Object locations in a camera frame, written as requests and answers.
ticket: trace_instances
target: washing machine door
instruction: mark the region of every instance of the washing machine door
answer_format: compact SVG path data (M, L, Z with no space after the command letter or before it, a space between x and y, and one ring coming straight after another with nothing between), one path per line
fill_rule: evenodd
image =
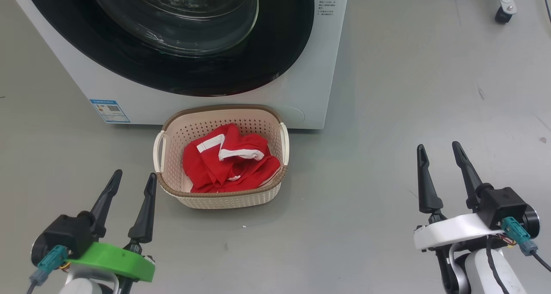
M32 0L67 41L139 84L188 96L247 92L302 53L313 0Z

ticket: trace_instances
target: washing machine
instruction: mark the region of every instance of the washing machine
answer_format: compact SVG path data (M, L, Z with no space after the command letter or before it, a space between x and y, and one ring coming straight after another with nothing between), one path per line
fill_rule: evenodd
M262 104L323 128L347 0L16 1L107 123Z

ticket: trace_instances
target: basket handle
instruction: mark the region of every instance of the basket handle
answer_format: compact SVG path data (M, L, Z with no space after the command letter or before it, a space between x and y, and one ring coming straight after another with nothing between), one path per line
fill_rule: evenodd
M281 122L281 137L283 145L285 145L283 165L287 166L289 164L289 132L287 131L287 127L285 126L285 124L283 124L283 122Z
M165 150L167 148L167 135L165 131L161 131L157 138L155 138L155 143L153 144L153 167L155 167L155 172L163 173L163 166L165 164ZM159 162L159 145L163 141L163 150L161 151L161 162Z

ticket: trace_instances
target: blue and white sticker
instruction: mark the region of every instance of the blue and white sticker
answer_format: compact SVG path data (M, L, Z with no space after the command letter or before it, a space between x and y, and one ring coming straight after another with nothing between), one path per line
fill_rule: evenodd
M121 107L114 100L90 99L92 105L98 113L104 118L106 123L130 123L126 114L122 112Z

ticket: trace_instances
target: beige plastic basket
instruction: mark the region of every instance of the beige plastic basket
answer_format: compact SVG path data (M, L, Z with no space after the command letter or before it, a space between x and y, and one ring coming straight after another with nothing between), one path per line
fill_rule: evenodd
M279 173L254 190L224 193L191 193L192 183L183 172L183 148L221 125L234 123L242 135L258 133L268 140L279 159ZM182 204L199 209L226 209L265 204L279 192L287 174L289 134L279 115L266 106L218 105L180 111L163 125L153 145L153 165L159 184Z

